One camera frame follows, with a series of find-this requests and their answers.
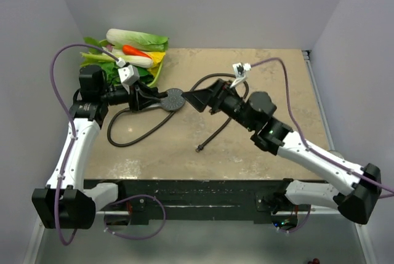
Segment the grey shower head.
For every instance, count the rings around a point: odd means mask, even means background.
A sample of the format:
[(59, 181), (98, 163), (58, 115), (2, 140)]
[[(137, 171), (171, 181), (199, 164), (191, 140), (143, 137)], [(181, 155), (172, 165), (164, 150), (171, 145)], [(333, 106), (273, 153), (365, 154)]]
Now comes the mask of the grey shower head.
[(167, 97), (162, 98), (159, 103), (155, 103), (145, 108), (144, 111), (162, 109), (167, 112), (176, 112), (186, 103), (182, 97), (183, 91), (178, 88), (171, 88), (166, 91)]

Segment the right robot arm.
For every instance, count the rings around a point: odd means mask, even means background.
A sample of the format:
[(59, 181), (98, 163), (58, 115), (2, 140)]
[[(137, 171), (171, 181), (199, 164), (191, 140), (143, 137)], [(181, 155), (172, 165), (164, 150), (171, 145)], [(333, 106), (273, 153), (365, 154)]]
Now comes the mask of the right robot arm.
[(354, 223), (367, 224), (382, 192), (377, 166), (349, 162), (306, 141), (300, 132), (274, 117), (276, 105), (266, 92), (253, 92), (244, 100), (228, 81), (218, 79), (205, 89), (184, 92), (182, 97), (199, 112), (209, 107), (211, 114), (225, 113), (252, 132), (251, 140), (260, 150), (295, 162), (324, 180), (288, 180), (274, 195), (277, 208), (322, 206), (338, 210)]

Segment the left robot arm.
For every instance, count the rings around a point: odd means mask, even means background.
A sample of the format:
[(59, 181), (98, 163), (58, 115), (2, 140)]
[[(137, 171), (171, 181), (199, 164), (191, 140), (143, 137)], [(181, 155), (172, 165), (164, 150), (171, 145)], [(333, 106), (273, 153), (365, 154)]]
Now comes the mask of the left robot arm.
[(84, 189), (84, 173), (109, 106), (128, 104), (133, 112), (153, 106), (167, 96), (145, 85), (131, 64), (118, 68), (118, 85), (109, 85), (107, 75), (97, 65), (79, 71), (79, 89), (66, 109), (69, 119), (65, 144), (53, 174), (44, 188), (32, 194), (32, 203), (48, 229), (90, 228), (96, 212), (109, 205), (121, 210), (127, 194), (115, 182), (101, 182)]

